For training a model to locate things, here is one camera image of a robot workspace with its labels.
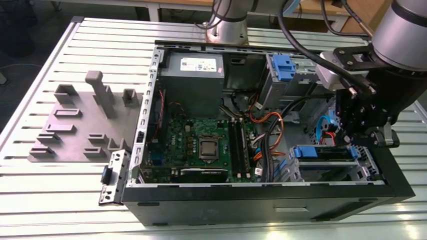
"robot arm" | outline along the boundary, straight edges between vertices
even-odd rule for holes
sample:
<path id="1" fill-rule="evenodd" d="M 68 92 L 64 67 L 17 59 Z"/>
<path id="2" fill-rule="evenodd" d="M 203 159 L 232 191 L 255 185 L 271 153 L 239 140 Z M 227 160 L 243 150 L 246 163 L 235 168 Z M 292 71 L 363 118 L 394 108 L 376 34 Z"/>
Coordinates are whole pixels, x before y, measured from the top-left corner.
<path id="1" fill-rule="evenodd" d="M 207 41 L 218 44 L 246 44 L 248 41 L 248 12 L 276 14 L 282 3 L 282 0 L 215 0 L 212 17 L 206 23 Z"/>
<path id="2" fill-rule="evenodd" d="M 247 12 L 276 14 L 280 0 L 215 0 L 207 41 L 246 44 Z M 292 4 L 287 1 L 284 8 Z M 371 44 L 338 48 L 322 57 L 359 78 L 358 91 L 347 79 L 320 64 L 323 86 L 336 91 L 338 142 L 370 148 L 399 146 L 391 125 L 399 113 L 427 89 L 426 0 L 395 0 L 380 22 Z"/>
<path id="3" fill-rule="evenodd" d="M 336 90 L 335 112 L 340 119 L 342 144 L 370 148 L 399 146 L 391 129 L 400 112 L 427 89 L 427 4 L 423 0 L 395 0 L 384 15 L 372 43 L 366 47 L 336 48 L 322 57 L 350 73 L 360 75 L 374 88 L 370 94 L 352 94 L 336 88 L 335 73 L 323 66 L 316 72 L 323 86 Z"/>

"table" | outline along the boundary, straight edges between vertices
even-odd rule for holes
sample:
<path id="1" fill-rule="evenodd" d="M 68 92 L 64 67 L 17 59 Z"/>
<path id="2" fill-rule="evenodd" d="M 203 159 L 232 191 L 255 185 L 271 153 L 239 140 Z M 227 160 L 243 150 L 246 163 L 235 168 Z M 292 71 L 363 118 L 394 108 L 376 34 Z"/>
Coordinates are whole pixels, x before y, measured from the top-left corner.
<path id="1" fill-rule="evenodd" d="M 60 2 L 144 7 L 148 9 L 149 20 L 153 22 L 159 22 L 160 9 L 179 9 L 179 10 L 211 12 L 214 0 L 61 0 Z M 55 4 L 53 1 L 52 1 L 52 4 L 55 9 L 57 9 L 57 5 Z M 268 16 L 268 14 L 255 13 L 255 12 L 250 12 L 250 14 Z M 340 31 L 350 17 L 346 9 L 335 7 L 331 5 L 331 2 L 327 2 L 326 14 L 327 14 L 328 20 L 334 21 L 334 23 L 331 24 L 332 28 L 336 31 Z M 298 18 L 299 8 L 287 17 Z M 323 20 L 319 0 L 306 0 L 302 3 L 302 18 Z"/>
<path id="2" fill-rule="evenodd" d="M 250 28 L 250 45 L 290 48 L 279 30 Z M 363 46 L 327 33 L 294 33 L 311 50 Z M 104 72 L 113 92 L 147 90 L 155 40 L 203 42 L 191 24 L 85 18 L 72 22 L 0 135 L 0 236 L 77 239 L 424 239 L 427 238 L 427 115 L 418 102 L 394 129 L 392 149 L 416 196 L 339 222 L 143 226 L 124 206 L 99 207 L 104 163 L 31 163 L 28 151 L 45 124 L 59 84 L 88 91 L 88 70 Z"/>

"floor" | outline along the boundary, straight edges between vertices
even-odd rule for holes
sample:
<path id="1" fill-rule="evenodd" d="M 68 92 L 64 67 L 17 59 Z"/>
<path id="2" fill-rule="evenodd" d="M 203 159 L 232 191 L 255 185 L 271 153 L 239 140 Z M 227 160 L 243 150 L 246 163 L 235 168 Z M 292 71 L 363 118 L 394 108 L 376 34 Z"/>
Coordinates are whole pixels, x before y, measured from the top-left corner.
<path id="1" fill-rule="evenodd" d="M 92 18 L 137 20 L 139 15 L 133 7 L 111 6 L 97 4 L 61 3 L 61 11 L 56 12 L 48 1 L 35 1 L 33 11 L 37 17 L 37 25 L 28 28 L 28 33 L 35 42 L 35 52 L 25 57 L 12 58 L 0 51 L 0 73 L 8 79 L 8 84 L 0 86 L 0 131 L 3 130 L 8 119 L 25 95 L 25 92 L 37 76 L 40 68 L 33 65 L 17 65 L 1 69 L 3 66 L 15 64 L 44 65 L 51 51 L 63 35 L 73 16 L 85 16 Z M 162 10 L 164 22 L 202 23 L 210 19 L 210 12 L 182 11 L 172 9 Z M 267 16 L 250 16 L 248 26 L 255 28 L 276 28 L 272 18 Z M 307 31 L 318 22 L 302 22 L 304 19 L 291 18 L 287 20 L 292 30 Z M 427 94 L 420 97 L 420 102 L 427 107 Z"/>

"power supply label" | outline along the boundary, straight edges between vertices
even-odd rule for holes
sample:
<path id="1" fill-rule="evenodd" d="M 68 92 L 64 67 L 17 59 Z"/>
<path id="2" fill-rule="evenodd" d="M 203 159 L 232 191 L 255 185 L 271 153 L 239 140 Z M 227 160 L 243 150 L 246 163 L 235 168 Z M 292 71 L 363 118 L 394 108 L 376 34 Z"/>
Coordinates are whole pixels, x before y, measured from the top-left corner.
<path id="1" fill-rule="evenodd" d="M 191 58 L 180 59 L 182 71 L 216 72 L 216 60 L 212 58 Z"/>

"silver metal bracket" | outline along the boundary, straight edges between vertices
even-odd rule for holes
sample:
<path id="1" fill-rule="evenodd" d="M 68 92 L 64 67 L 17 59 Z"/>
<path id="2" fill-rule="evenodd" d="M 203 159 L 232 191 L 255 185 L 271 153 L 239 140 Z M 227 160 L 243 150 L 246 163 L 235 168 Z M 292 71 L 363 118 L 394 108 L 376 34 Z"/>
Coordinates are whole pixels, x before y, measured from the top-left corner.
<path id="1" fill-rule="evenodd" d="M 97 204 L 121 206 L 121 196 L 127 183 L 131 154 L 124 149 L 113 151 L 101 173 L 103 183 Z"/>

